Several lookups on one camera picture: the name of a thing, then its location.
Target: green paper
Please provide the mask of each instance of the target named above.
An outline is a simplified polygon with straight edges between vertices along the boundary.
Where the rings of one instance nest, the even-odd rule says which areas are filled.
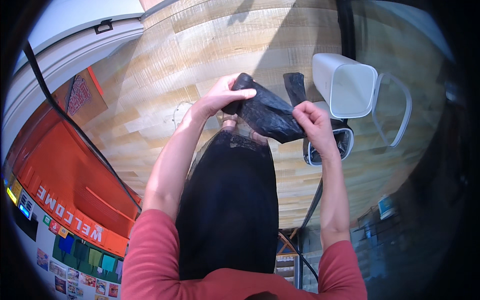
[[[44,215],[43,216],[43,223],[45,223],[47,226],[50,226],[50,221],[52,220],[51,217]]]

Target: trash bin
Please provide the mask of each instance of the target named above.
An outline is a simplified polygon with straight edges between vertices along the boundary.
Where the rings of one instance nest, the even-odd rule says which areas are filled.
[[[377,130],[388,147],[394,148],[402,139],[412,111],[408,88],[388,73],[378,74],[369,65],[334,53],[317,53],[312,59],[313,83],[337,119],[361,118],[372,112]],[[376,104],[382,78],[393,80],[405,94],[405,114],[395,139],[389,143],[376,117]]]
[[[368,115],[372,110],[377,70],[334,53],[318,53],[312,59],[313,82],[336,118]]]

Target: hand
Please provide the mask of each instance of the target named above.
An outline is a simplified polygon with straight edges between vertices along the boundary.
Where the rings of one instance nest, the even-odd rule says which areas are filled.
[[[318,108],[310,101],[303,101],[295,106],[292,114],[307,133],[310,143],[320,154],[322,160],[340,154],[333,137],[328,112]]]
[[[207,119],[230,102],[250,99],[257,94],[257,91],[252,88],[238,91],[231,90],[239,75],[240,73],[221,77],[210,91],[193,105],[197,107],[200,115]]]

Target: red long-sleeve shirt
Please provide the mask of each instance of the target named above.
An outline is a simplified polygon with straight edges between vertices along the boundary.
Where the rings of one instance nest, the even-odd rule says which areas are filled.
[[[279,299],[367,299],[357,257],[349,241],[323,253],[318,294],[298,290],[283,277],[218,269],[204,279],[179,280],[179,237],[173,220],[151,209],[137,219],[123,265],[122,299],[238,299],[268,291]]]

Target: person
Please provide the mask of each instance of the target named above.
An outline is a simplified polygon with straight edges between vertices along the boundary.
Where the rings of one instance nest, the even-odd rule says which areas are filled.
[[[323,162],[318,294],[273,274],[275,169],[267,139],[237,134],[236,116],[191,161],[207,119],[254,89],[222,77],[187,111],[148,180],[123,265],[123,299],[367,299],[350,242],[349,205],[328,113],[305,101],[293,116]]]

